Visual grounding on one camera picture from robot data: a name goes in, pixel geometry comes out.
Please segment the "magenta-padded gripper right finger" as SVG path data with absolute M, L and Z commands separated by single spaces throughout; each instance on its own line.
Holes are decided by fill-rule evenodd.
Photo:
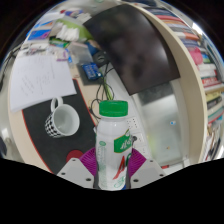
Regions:
M 136 149 L 132 149 L 127 166 L 127 189 L 136 189 L 160 180 L 166 174 L 154 159 L 147 159 Z

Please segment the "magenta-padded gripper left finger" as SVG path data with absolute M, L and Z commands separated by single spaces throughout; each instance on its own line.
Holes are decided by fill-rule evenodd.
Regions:
M 95 149 L 91 148 L 79 158 L 70 156 L 68 162 L 58 172 L 58 176 L 84 188 L 98 189 Z

